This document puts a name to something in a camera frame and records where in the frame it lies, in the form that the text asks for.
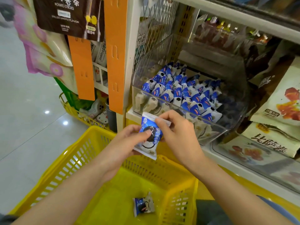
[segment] tiled floor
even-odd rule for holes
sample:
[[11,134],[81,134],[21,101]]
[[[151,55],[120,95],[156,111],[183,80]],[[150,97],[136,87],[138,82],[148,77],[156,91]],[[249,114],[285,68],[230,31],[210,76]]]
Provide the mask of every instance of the tiled floor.
[[27,72],[15,29],[0,27],[0,213],[8,213],[88,128],[65,113],[55,80]]

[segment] orange display strip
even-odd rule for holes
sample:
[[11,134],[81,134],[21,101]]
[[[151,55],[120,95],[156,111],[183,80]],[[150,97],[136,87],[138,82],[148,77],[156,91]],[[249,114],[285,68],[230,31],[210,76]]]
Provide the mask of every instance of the orange display strip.
[[110,109],[123,114],[128,0],[104,0]]
[[86,39],[76,38],[69,35],[68,39],[75,72],[78,97],[84,100],[95,100],[91,42]]

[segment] metal grid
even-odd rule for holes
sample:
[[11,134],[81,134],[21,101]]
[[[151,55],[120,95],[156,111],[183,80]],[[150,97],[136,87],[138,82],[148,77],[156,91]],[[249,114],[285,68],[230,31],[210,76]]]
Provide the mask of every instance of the metal grid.
[[179,2],[159,0],[152,7],[143,5],[134,56],[133,71],[141,57],[172,33]]

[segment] hand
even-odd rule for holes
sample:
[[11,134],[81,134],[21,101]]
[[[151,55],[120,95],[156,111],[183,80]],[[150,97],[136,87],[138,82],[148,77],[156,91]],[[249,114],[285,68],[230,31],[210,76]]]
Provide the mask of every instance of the hand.
[[139,125],[129,125],[119,132],[114,139],[95,158],[103,172],[102,184],[112,179],[126,158],[132,155],[140,155],[134,151],[136,144],[144,142],[151,135],[151,130],[136,132],[141,129]]
[[205,158],[193,124],[174,110],[169,110],[159,117],[172,122],[171,126],[174,128],[171,130],[163,120],[155,119],[176,158],[189,170],[193,170]]

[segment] basket bottom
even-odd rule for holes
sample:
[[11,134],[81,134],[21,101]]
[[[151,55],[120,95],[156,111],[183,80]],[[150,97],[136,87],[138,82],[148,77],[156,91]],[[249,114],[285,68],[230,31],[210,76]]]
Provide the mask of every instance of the basket bottom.
[[[132,199],[145,197],[148,192],[152,193],[155,212],[140,214],[135,218]],[[158,224],[159,215],[164,215],[163,202],[166,200],[166,192],[121,167],[117,175],[97,192],[76,224]]]

